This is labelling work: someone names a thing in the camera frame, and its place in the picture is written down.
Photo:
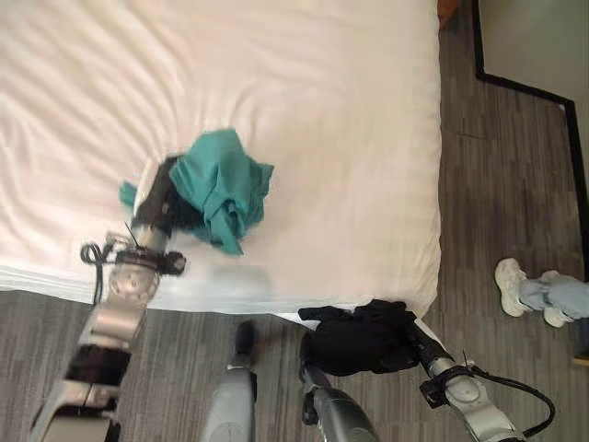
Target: shoe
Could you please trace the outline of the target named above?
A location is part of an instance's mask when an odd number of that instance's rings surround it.
[[[562,313],[558,308],[546,307],[544,308],[544,320],[551,325],[559,329],[567,322],[573,322],[573,318],[569,318],[567,315]]]
[[[540,280],[543,283],[552,283],[554,278],[557,276],[560,276],[560,273],[558,273],[556,270],[548,270],[547,272],[544,272],[542,276],[540,276]]]
[[[495,268],[495,282],[501,290],[501,307],[509,316],[518,318],[532,310],[519,300],[519,285],[526,279],[514,258],[500,261]]]

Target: wall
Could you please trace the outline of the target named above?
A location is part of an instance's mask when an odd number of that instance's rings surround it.
[[[485,72],[575,101],[589,189],[589,0],[479,0]]]

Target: black cable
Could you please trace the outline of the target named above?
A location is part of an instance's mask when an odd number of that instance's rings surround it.
[[[537,397],[538,399],[542,400],[544,403],[547,404],[547,406],[549,407],[549,410],[550,410],[549,417],[547,417],[544,422],[541,422],[540,424],[534,425],[534,426],[528,428],[527,430],[525,430],[524,431],[525,437],[531,437],[531,436],[537,435],[540,431],[545,430],[546,428],[548,428],[548,426],[550,424],[552,424],[552,421],[554,420],[554,415],[556,413],[556,408],[554,406],[554,403],[552,403],[552,401],[550,400],[550,398],[548,396],[546,396],[545,394],[543,394],[542,392],[540,392],[536,389],[533,389],[529,385],[526,385],[525,383],[520,382],[518,380],[494,376],[490,373],[487,373],[486,371],[481,370],[477,366],[471,367],[470,371],[472,371],[472,373],[474,373],[475,375],[477,375],[481,378],[485,378],[485,379],[490,380],[491,382],[496,382],[498,384],[503,384],[508,387],[512,387],[513,389],[524,391],[528,394],[531,394],[532,396]]]
[[[104,250],[100,250],[96,242],[88,242],[80,249],[80,259],[82,262],[96,266],[96,282],[94,283],[94,296],[92,298],[92,305],[94,306],[102,299],[102,265],[110,263],[107,261],[107,258],[111,251],[112,245],[107,244],[104,246]]]

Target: mattress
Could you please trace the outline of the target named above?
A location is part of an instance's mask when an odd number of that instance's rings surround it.
[[[436,296],[441,151],[433,0],[9,2],[0,287],[90,302],[87,241],[125,232],[148,158],[236,128],[275,166],[265,217],[150,307],[289,313]]]

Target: pant leg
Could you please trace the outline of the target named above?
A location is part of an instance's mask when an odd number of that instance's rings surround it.
[[[567,315],[578,320],[589,318],[589,284],[572,276],[557,276],[548,292],[549,302]]]
[[[546,296],[550,284],[540,279],[525,279],[519,285],[519,300],[534,310],[543,310],[548,307]]]

